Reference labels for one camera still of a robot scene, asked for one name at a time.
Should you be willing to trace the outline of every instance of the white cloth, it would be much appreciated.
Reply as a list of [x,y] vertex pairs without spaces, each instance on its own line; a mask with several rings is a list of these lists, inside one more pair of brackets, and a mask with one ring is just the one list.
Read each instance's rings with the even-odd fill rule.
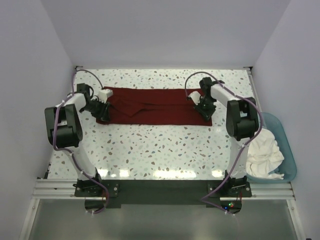
[[256,178],[284,179],[284,174],[271,173],[284,159],[274,134],[263,128],[250,143],[246,172]]

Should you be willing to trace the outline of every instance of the terrazzo table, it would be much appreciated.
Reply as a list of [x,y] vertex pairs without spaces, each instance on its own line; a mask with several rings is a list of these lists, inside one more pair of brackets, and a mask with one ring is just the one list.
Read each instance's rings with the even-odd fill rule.
[[[183,89],[197,69],[90,69],[106,87]],[[232,91],[253,97],[247,70],[204,70],[223,80]],[[199,88],[204,74],[193,76],[188,88]],[[86,83],[97,93],[99,83],[78,72],[75,84]],[[79,115],[83,146],[102,179],[115,180],[221,180],[230,159],[226,108],[216,103],[212,126],[101,125],[89,112]],[[77,174],[63,152],[52,151],[48,179],[76,180]]]

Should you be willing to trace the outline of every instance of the white enclosure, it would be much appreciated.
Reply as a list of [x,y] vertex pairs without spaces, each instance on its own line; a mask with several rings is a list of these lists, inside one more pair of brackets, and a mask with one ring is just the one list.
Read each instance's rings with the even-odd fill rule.
[[[316,239],[319,9],[318,0],[2,1],[0,239],[19,238],[36,179],[56,157],[47,140],[44,109],[70,91],[77,65],[211,70],[253,66],[262,110],[277,116],[285,128],[298,169],[292,182],[298,211],[306,236]],[[241,78],[250,87],[244,93],[251,96],[248,75]],[[238,88],[236,80],[226,82]],[[67,167],[58,163],[52,164],[54,170]]]

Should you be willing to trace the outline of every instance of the dark red towel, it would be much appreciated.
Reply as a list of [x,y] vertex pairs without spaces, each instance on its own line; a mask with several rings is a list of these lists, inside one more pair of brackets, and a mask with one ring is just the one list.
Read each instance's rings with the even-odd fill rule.
[[[186,99],[184,89],[131,89],[106,87],[113,91],[111,121],[100,124],[148,124],[148,125],[201,125],[212,126],[194,109],[194,103]],[[201,89],[188,89],[188,92]]]

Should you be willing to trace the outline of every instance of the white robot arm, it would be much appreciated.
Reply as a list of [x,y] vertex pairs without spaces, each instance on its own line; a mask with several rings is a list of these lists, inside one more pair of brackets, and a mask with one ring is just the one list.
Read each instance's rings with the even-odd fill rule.
[[188,96],[188,99],[194,102],[194,108],[205,120],[209,121],[215,112],[214,103],[216,101],[226,107],[226,130],[231,136],[230,161],[226,169],[226,175],[231,173],[231,184],[228,187],[243,187],[247,182],[246,163],[250,145],[248,142],[259,128],[258,113],[247,101],[251,101],[254,105],[256,101],[253,97],[248,97],[245,101],[243,98],[234,96],[222,84],[212,81],[210,77],[204,77],[200,81],[200,87],[204,96],[194,91]]
[[[100,119],[101,121],[109,120],[107,103],[108,97],[112,96],[112,91],[109,89],[102,89],[97,95],[97,99],[90,96],[90,86],[81,83],[77,85],[77,91],[74,95],[70,96],[64,105],[60,108],[58,115],[58,124],[56,130],[56,146],[58,149],[68,148],[73,152],[76,163],[72,155],[68,154],[74,169],[77,172],[78,180],[88,181],[88,177],[96,179],[98,182],[99,174],[95,166],[90,162],[88,155],[81,143],[83,139],[83,131],[80,124],[78,114],[84,110],[91,112],[92,116]],[[57,106],[48,107],[44,111],[47,136],[49,142],[53,144],[54,138],[54,124],[56,118]]]

